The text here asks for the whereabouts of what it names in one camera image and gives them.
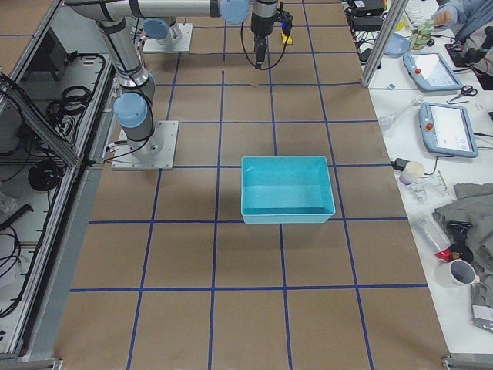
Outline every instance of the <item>keyboard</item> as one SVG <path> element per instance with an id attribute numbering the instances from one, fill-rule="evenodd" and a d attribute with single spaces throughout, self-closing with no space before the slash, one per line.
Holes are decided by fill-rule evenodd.
<path id="1" fill-rule="evenodd" d="M 426 21 L 418 2 L 415 0 L 409 0 L 406 5 L 406 9 L 404 10 L 404 14 L 409 21 L 409 25 L 420 24 Z"/>

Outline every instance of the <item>black device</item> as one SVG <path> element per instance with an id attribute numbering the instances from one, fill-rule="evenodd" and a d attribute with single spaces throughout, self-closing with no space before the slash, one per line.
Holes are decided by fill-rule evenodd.
<path id="1" fill-rule="evenodd" d="M 456 67 L 466 67 L 469 64 L 480 62 L 493 47 L 493 27 L 485 28 L 486 38 L 479 49 L 470 48 L 463 52 L 455 47 L 446 45 L 447 53 Z"/>
<path id="2" fill-rule="evenodd" d="M 384 14 L 385 5 L 382 0 L 347 0 L 347 12 L 357 17 L 380 16 Z"/>
<path id="3" fill-rule="evenodd" d="M 354 17 L 351 16 L 354 31 L 380 31 L 384 21 L 381 17 Z"/>

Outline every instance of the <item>scissors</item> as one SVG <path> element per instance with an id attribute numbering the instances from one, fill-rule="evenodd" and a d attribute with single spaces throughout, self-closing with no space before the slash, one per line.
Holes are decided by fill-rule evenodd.
<path id="1" fill-rule="evenodd" d="M 464 87 L 462 87 L 461 92 L 459 93 L 459 95 L 457 95 L 456 97 L 448 100 L 447 103 L 448 104 L 451 104 L 451 102 L 453 102 L 454 100 L 457 100 L 457 99 L 461 98 L 462 96 L 476 96 L 477 94 L 478 94 L 478 90 L 477 89 L 475 89 L 471 85 L 464 85 Z"/>

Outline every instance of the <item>small cup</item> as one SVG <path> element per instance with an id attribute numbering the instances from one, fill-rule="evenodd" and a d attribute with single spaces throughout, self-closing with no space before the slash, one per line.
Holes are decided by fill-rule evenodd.
<path id="1" fill-rule="evenodd" d="M 424 175 L 424 166 L 419 162 L 408 162 L 399 176 L 399 181 L 404 185 L 413 183 L 417 178 Z"/>
<path id="2" fill-rule="evenodd" d="M 479 282 L 475 269 L 463 260 L 453 260 L 438 266 L 434 276 L 444 288 L 456 288 Z"/>

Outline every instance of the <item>red cap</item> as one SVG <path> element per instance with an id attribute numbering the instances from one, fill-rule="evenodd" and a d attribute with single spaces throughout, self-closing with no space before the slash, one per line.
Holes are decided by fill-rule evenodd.
<path id="1" fill-rule="evenodd" d="M 446 262 L 452 261 L 452 252 L 450 252 L 449 248 L 444 249 L 441 252 L 435 253 L 434 256 Z"/>

